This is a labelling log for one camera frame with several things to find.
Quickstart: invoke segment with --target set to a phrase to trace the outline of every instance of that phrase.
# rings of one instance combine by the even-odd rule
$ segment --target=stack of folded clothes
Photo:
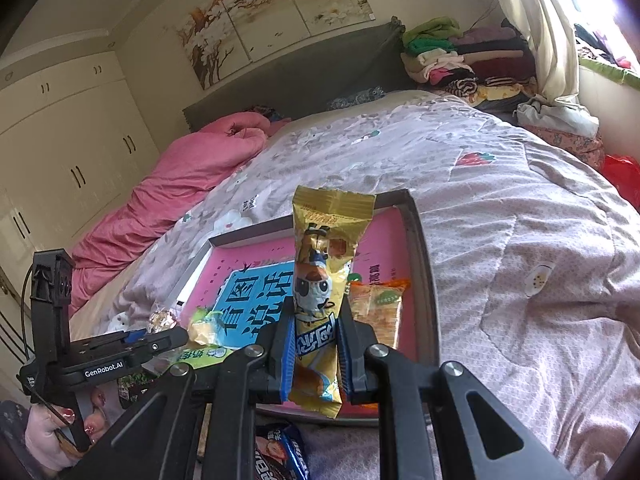
[[[506,20],[462,32],[456,20],[435,18],[402,40],[404,68],[420,88],[457,95],[503,119],[538,91],[534,57]]]

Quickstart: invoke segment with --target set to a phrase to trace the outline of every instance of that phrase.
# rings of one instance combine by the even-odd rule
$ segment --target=robotic device
[[[31,308],[36,358],[20,372],[34,401],[77,407],[74,391],[82,384],[123,376],[155,352],[186,342],[184,330],[174,328],[132,344],[126,342],[130,335],[125,333],[70,344],[68,326],[61,326],[66,322],[68,301],[60,306],[61,296],[56,292],[60,284],[64,292],[65,277],[70,279],[68,257],[63,251],[38,254],[34,271]],[[41,295],[38,287],[43,283],[47,283],[50,296]],[[269,473],[255,460],[255,406],[279,404],[289,395],[294,364],[293,312],[293,300],[287,298],[277,323],[263,326],[254,344],[220,364],[198,370],[184,363],[171,366],[65,480],[190,480],[207,403],[212,404],[212,411],[202,478],[268,480]],[[336,338],[341,385],[348,399],[352,404],[379,405],[382,480],[436,478],[424,405],[431,415],[444,480],[571,478],[461,364],[426,367],[378,344],[369,325],[353,320],[346,300]],[[89,349],[91,354],[85,357]],[[122,367],[111,369],[119,362]],[[92,374],[98,367],[110,370]]]

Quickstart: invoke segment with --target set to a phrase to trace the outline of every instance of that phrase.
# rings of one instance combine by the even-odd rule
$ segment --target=gray headboard cover
[[[327,103],[381,86],[415,88],[400,59],[404,25],[396,18],[318,41],[256,67],[183,110],[197,132],[220,117],[253,105],[294,120],[326,110]]]

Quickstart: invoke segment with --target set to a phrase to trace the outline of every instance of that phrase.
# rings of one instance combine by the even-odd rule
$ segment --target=red plastic bag
[[[640,164],[637,160],[632,156],[607,155],[602,174],[622,198],[640,211]]]

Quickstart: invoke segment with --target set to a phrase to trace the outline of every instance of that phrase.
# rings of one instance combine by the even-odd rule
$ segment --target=white floral bed sheet
[[[292,123],[158,240],[96,333],[121,312],[143,326],[204,236],[290,214],[298,184],[408,188],[443,359],[464,363],[574,475],[603,478],[640,419],[640,216],[597,172],[523,129],[453,97],[398,101]],[[377,436],[363,431],[368,453]],[[314,478],[378,477],[353,447],[346,463],[357,467],[327,468],[348,430],[334,452],[314,446],[321,432],[305,434],[323,464]]]

